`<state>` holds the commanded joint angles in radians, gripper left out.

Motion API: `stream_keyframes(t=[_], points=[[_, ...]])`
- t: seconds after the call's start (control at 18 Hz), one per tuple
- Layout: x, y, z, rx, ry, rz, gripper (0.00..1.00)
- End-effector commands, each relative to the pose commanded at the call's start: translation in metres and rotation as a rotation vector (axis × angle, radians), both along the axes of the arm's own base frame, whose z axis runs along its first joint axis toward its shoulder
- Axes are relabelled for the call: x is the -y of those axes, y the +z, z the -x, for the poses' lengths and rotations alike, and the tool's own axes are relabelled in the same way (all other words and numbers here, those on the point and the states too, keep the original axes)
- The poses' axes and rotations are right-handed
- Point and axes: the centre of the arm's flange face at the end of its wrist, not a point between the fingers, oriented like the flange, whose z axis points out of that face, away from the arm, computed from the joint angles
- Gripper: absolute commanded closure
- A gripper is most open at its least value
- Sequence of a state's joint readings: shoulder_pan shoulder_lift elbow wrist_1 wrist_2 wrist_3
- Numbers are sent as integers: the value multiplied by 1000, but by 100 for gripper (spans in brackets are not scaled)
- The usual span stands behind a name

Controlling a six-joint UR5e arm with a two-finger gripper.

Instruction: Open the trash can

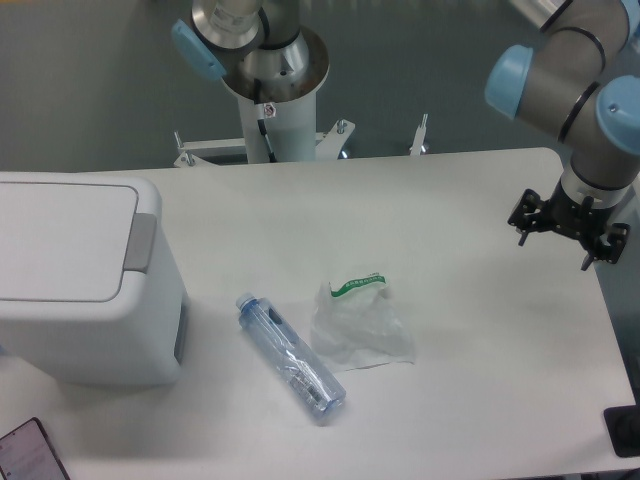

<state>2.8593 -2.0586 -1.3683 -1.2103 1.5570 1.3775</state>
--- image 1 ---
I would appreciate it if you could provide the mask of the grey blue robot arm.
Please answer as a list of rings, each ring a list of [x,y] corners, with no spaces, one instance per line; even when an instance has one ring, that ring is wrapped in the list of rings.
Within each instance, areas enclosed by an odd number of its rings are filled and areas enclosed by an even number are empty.
[[[639,173],[639,80],[599,76],[639,26],[635,1],[540,1],[546,45],[507,49],[484,97],[572,148],[548,199],[526,190],[509,223],[522,237],[554,232],[577,241],[585,263],[614,264],[631,235],[611,217]],[[201,77],[236,97],[252,163],[336,157],[335,136],[316,133],[316,94],[329,71],[327,48],[300,21],[296,1],[196,1],[172,40]]]

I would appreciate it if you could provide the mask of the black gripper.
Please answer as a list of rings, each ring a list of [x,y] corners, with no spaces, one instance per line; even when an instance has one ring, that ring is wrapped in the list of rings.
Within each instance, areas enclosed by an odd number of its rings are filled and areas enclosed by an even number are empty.
[[[581,270],[594,262],[617,264],[630,235],[630,225],[614,223],[607,228],[613,207],[596,208],[595,201],[576,203],[565,192],[561,182],[548,201],[532,189],[526,189],[514,206],[507,223],[519,233],[523,246],[531,233],[551,231],[579,241],[586,256]]]

